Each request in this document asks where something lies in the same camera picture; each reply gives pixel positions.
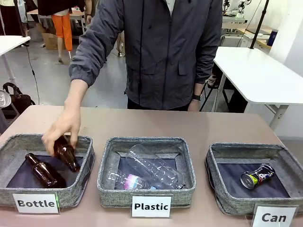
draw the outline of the orange pants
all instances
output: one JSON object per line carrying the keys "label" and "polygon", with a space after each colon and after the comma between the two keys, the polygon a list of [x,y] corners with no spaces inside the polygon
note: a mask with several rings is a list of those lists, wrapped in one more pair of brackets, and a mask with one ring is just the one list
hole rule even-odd
{"label": "orange pants", "polygon": [[64,38],[65,48],[68,51],[71,51],[72,41],[70,14],[68,13],[65,16],[52,15],[52,19],[56,28],[56,35],[60,38]]}

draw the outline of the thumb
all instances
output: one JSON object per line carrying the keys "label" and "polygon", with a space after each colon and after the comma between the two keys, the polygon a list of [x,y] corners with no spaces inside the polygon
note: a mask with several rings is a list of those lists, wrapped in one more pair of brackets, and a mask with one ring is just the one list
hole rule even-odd
{"label": "thumb", "polygon": [[71,146],[73,148],[76,148],[76,144],[77,144],[77,141],[78,141],[78,133],[79,133],[79,130],[72,130],[71,131],[70,143],[71,143]]}

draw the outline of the bag handle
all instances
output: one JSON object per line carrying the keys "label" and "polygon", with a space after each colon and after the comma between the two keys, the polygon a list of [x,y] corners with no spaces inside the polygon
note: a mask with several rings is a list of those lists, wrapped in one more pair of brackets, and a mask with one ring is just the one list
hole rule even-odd
{"label": "bag handle", "polygon": [[22,92],[20,91],[20,89],[15,84],[10,83],[10,82],[7,82],[7,83],[3,84],[3,90],[5,90],[7,93],[10,94],[8,87],[13,88],[14,95],[22,95]]}

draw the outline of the man in dark jacket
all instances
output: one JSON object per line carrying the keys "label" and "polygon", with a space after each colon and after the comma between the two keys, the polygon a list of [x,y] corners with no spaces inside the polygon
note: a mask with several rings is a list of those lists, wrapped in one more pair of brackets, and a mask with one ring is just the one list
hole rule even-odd
{"label": "man in dark jacket", "polygon": [[82,99],[122,31],[128,108],[198,111],[221,26],[222,0],[102,0],[70,65],[64,112],[43,136],[47,150],[67,131],[75,146]]}

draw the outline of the plastic bottle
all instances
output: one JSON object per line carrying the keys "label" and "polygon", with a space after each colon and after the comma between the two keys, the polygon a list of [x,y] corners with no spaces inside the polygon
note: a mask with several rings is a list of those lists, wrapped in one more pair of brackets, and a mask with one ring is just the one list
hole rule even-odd
{"label": "plastic bottle", "polygon": [[141,144],[130,149],[126,161],[157,189],[184,189],[186,187],[182,173],[171,168],[163,159]]}
{"label": "plastic bottle", "polygon": [[115,184],[115,189],[118,190],[156,189],[149,186],[148,182],[143,178],[133,174],[123,173],[120,170],[118,170],[117,173],[109,171],[107,174],[107,180],[112,181],[113,184]]}
{"label": "plastic bottle", "polygon": [[45,188],[65,188],[66,181],[47,162],[40,160],[32,153],[25,155],[25,159],[33,167],[33,173]]}
{"label": "plastic bottle", "polygon": [[64,162],[72,172],[78,172],[80,170],[80,165],[74,156],[74,149],[64,136],[59,137],[59,139],[55,141],[53,150],[55,156]]}

